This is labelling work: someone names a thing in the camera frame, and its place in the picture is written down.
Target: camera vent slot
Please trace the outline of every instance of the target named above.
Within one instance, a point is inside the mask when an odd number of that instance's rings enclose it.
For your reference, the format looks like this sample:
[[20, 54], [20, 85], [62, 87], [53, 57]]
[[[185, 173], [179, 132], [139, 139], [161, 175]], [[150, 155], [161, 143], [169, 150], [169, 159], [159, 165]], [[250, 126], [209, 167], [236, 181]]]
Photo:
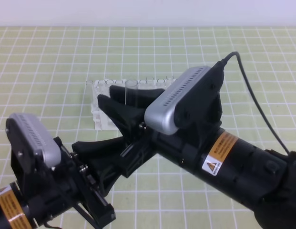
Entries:
[[195, 79], [195, 77], [198, 76], [198, 74], [202, 71], [202, 68], [198, 69], [192, 76], [190, 76], [185, 83], [183, 83], [182, 86], [180, 86], [169, 98], [167, 99], [166, 102], [164, 102], [163, 106], [169, 105], [175, 98], [178, 96], [182, 90], [192, 82], [192, 80]]
[[40, 135], [37, 135], [34, 130], [31, 128], [30, 124], [28, 123], [27, 119], [20, 114], [19, 115], [21, 121], [23, 122], [23, 124], [25, 125], [25, 127], [28, 129], [30, 135], [32, 136], [33, 140], [35, 141], [35, 143], [39, 146], [43, 146], [42, 142], [41, 142], [41, 137]]

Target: white wall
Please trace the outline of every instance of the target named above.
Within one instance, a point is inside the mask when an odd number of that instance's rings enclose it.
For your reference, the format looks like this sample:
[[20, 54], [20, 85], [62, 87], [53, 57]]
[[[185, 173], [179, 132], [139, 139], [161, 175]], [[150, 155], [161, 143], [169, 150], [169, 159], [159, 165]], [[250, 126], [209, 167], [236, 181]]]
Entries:
[[1, 0], [0, 25], [296, 25], [296, 0]]

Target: caution sticker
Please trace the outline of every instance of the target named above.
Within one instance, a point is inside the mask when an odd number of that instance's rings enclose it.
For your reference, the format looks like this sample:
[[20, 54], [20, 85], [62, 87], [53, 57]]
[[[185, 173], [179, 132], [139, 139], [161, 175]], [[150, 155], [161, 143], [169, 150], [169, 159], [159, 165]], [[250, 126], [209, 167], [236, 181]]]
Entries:
[[0, 189], [0, 206], [12, 229], [32, 229], [10, 185]]
[[224, 131], [209, 151], [202, 169], [216, 176], [238, 137]]

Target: cutting mat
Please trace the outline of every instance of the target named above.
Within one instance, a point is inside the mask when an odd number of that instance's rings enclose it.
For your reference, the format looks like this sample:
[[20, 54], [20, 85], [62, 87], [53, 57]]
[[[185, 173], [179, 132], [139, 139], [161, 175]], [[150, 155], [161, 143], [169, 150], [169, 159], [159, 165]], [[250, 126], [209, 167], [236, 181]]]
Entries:
[[[77, 140], [113, 138], [117, 131], [94, 130], [87, 80], [178, 77], [235, 50], [270, 122], [296, 150], [296, 28], [0, 27], [0, 187], [15, 180], [4, 132], [11, 113], [36, 114], [69, 149]], [[221, 98], [224, 128], [282, 152], [235, 60], [225, 68]], [[117, 212], [109, 229], [259, 228], [250, 211], [158, 156], [119, 179], [107, 200]], [[50, 224], [91, 228], [73, 210]]]

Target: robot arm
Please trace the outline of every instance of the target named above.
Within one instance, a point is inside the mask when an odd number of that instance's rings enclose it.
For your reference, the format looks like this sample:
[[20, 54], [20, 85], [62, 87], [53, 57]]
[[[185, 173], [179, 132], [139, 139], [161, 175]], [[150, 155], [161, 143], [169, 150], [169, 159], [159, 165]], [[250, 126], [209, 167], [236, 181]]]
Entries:
[[72, 207], [103, 228], [115, 220], [104, 199], [115, 181], [159, 153], [252, 210], [263, 229], [296, 229], [296, 152], [262, 150], [221, 128], [219, 92], [231, 57], [188, 69], [165, 91], [131, 90], [134, 104], [125, 105], [124, 89], [111, 86], [99, 107], [122, 137], [76, 142], [73, 153], [32, 116], [11, 115], [6, 130], [17, 182], [0, 191], [0, 228], [54, 228], [48, 221]]

